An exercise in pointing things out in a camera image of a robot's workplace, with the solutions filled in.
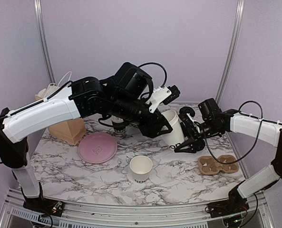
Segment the white paper cup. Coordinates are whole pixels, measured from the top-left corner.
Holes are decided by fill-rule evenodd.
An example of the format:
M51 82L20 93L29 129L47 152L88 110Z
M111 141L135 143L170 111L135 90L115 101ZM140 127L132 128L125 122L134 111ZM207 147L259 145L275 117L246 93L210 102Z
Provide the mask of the white paper cup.
M162 135L162 139L170 149L174 150L185 141L185 137L179 123L179 116L175 110L164 111L162 112L162 115L166 118L173 129L171 133Z
M149 157L140 155L130 161L129 167L136 183L146 183L153 168L153 162Z

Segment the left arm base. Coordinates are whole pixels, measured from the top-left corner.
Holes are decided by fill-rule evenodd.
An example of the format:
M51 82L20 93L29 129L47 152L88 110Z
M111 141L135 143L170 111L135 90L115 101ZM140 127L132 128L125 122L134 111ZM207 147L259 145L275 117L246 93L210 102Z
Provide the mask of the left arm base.
M45 198L43 196L43 190L40 182L39 196L37 198L27 198L23 192L23 189L21 189L21 192L24 197L23 207L25 209L42 212L57 217L62 216L65 203L60 200Z

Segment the pink plate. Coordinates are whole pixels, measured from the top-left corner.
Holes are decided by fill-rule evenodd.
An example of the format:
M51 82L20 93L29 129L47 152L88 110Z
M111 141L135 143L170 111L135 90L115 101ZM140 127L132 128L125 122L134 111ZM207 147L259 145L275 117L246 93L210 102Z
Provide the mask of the pink plate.
M92 133L86 136L78 145L81 159L91 164L109 161L117 152L117 141L107 133Z

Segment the cardboard cup carrier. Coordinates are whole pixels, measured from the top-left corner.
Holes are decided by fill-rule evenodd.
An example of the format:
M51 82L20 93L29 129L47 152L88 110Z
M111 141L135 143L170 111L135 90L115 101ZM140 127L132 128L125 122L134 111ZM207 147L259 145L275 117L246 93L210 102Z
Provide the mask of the cardboard cup carrier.
M234 164L221 164L217 162L212 156L201 156L198 161L199 171L203 175L216 175L219 172L235 173L239 170L239 165Z

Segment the black cup holding straws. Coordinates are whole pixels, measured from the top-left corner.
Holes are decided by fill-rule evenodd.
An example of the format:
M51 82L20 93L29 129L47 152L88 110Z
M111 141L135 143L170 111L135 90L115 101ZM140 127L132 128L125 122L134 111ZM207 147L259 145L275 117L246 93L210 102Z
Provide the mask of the black cup holding straws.
M111 116L111 122L115 133L124 133L126 131L127 123L116 116Z

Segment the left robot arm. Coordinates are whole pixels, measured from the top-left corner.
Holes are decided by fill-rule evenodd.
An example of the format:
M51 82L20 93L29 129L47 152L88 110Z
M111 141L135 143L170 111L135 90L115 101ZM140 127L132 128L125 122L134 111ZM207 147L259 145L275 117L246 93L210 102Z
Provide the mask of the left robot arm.
M43 197L41 184L28 162L30 134L64 121L100 114L103 119L116 116L137 124L143 136L156 138L172 132L158 106L172 102L179 94L176 86L154 88L152 77L141 66L128 62L106 79L88 76L68 81L46 98L18 110L2 110L1 163L12 169L25 202L45 211L49 201Z

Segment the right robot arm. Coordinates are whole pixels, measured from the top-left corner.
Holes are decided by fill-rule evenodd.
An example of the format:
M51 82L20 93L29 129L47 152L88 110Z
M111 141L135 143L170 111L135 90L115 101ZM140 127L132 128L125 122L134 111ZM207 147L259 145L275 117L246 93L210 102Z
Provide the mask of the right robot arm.
M208 138L226 132L238 133L254 138L252 151L258 141L266 142L276 148L271 163L247 180L241 182L228 193L224 209L234 213L249 196L265 190L282 179L282 123L267 120L260 109L260 116L246 114L239 109L222 111L213 98L206 99L198 105L203 122L194 121L193 110L183 107L179 118L183 122L188 139L175 149L175 152L194 153L208 147Z

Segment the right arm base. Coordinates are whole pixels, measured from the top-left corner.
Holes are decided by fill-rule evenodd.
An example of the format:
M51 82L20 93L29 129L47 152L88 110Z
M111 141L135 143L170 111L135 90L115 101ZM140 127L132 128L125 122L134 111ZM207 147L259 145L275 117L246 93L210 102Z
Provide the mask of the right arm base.
M239 194L239 185L240 184L236 185L232 190L229 191L228 199L208 203L205 208L206 213L209 213L211 218L216 218L247 211L249 209L249 205L247 203L247 199L242 198L242 196Z

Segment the brown paper bag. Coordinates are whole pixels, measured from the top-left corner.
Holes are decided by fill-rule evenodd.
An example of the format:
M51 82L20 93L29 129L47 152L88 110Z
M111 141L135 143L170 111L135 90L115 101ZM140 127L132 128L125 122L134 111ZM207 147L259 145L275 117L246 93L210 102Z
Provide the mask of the brown paper bag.
M40 100L52 95L60 88L60 84L66 77L68 78L68 81L71 79L71 75L72 72L68 71L58 83L50 83L47 88L44 88L35 94L35 99ZM48 127L48 131L52 136L71 145L76 145L86 134L86 127L84 120L79 118L52 125Z

